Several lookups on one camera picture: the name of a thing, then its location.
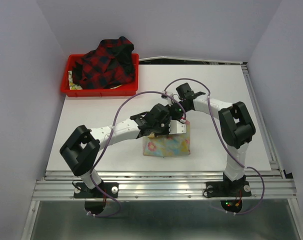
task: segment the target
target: gray wall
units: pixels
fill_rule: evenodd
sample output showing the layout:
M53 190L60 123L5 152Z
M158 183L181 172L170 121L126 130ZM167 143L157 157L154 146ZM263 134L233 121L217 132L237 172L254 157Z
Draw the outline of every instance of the gray wall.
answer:
M249 60L267 127L303 214L303 0L283 0Z
M281 0L36 0L66 54L127 36L140 57L248 61Z
M61 113L65 62L35 0L0 0L0 240L21 238Z

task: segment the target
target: red and black plaid fabric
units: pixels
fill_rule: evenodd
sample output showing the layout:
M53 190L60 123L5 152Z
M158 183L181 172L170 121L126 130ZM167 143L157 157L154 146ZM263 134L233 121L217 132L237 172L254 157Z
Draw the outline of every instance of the red and black plaid fabric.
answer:
M83 89L110 89L135 80L134 45L124 36L102 40L72 68L74 84Z

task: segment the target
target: gray floor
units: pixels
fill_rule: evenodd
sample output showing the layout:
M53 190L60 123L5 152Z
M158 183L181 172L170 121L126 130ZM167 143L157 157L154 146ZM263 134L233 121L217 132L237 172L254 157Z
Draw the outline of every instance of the gray floor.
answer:
M244 209L257 201L245 201ZM86 216L83 202L42 202L33 240L297 240L287 200L233 216L209 201L126 202L113 219ZM106 211L114 211L109 204Z

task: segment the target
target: plaid shirt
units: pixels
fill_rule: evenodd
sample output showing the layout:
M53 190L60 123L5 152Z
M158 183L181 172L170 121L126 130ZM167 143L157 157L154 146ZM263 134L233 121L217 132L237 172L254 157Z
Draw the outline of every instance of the plaid shirt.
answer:
M124 36L102 40L72 68L74 84L83 89L110 89L135 80L134 45Z

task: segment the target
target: white table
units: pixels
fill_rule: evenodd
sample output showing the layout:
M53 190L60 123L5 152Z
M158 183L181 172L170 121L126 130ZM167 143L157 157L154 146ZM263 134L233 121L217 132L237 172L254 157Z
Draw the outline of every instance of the white table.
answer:
M248 147L246 165L253 166L259 171L270 171L270 155L263 143L241 66L140 65L138 92L151 90L161 92L168 83L183 77L203 82L211 90L212 98L230 103L242 101L246 104L256 126L256 134ZM185 81L174 83L168 91L175 92L175 88L183 83ZM206 92L197 83L189 82L189 85L194 92ZM111 125L124 99L124 97L66 97L46 170L70 171L59 153L61 146L79 125L85 125L88 129ZM158 94L140 95L123 107L117 121L121 122L132 115L149 111L157 103L167 104ZM227 154L219 142L210 116L191 111L187 113L187 119L191 123L191 154L189 156L167 158L143 156L142 139L128 140L108 147L96 170L112 172L223 171L226 167Z

